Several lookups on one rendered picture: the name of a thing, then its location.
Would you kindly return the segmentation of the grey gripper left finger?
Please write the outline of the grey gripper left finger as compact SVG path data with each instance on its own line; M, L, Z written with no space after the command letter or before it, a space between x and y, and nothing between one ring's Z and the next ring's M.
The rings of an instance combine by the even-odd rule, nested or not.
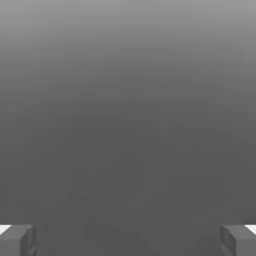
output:
M37 227L0 224L0 256L38 256Z

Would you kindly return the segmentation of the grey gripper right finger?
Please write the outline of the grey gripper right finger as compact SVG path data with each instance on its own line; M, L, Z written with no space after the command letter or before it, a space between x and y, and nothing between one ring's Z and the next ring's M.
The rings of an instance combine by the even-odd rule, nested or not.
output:
M256 224L221 225L219 235L223 256L256 256Z

